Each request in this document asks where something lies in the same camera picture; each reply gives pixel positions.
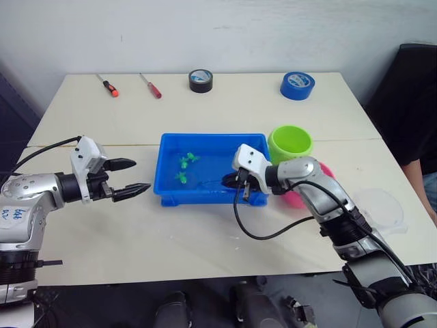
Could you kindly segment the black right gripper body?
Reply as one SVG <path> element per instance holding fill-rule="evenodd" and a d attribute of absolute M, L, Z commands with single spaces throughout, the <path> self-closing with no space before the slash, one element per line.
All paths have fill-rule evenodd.
<path fill-rule="evenodd" d="M 244 167 L 237 170 L 237 193 L 249 187 L 249 190 L 267 194 L 266 167 L 250 171 Z"/>

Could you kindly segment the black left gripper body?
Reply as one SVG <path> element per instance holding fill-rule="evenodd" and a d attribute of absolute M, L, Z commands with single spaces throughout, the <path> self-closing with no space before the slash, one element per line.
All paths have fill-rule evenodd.
<path fill-rule="evenodd" d="M 107 171 L 112 170 L 112 160 L 107 160 L 96 173 L 88 173 L 87 187 L 92 201 L 113 197 L 113 189 L 107 184 L 109 175 Z"/>

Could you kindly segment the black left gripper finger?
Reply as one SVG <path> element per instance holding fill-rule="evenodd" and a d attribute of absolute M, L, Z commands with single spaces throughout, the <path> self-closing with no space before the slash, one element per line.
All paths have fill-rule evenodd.
<path fill-rule="evenodd" d="M 111 199 L 113 202 L 127 200 L 146 192 L 150 187 L 149 183 L 135 183 L 127 185 L 123 189 L 111 189 Z"/>
<path fill-rule="evenodd" d="M 109 159 L 104 162 L 104 171 L 115 172 L 123 169 L 134 167 L 136 161 L 126 158 Z"/>

